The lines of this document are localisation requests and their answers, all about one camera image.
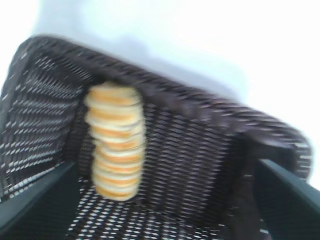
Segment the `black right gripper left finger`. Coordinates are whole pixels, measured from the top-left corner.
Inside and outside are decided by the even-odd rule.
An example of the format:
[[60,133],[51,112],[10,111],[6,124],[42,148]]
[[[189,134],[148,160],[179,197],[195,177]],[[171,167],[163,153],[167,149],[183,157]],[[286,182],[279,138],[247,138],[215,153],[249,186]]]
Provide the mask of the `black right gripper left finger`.
[[0,205],[2,240],[62,240],[80,201],[78,168],[65,162]]

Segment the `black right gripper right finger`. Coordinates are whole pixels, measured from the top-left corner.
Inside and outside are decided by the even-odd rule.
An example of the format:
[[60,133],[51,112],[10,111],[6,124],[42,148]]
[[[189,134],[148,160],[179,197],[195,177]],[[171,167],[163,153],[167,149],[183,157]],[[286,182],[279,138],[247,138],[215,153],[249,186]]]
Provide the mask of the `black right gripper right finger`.
[[272,239],[320,238],[320,192],[271,160],[256,164],[254,199]]

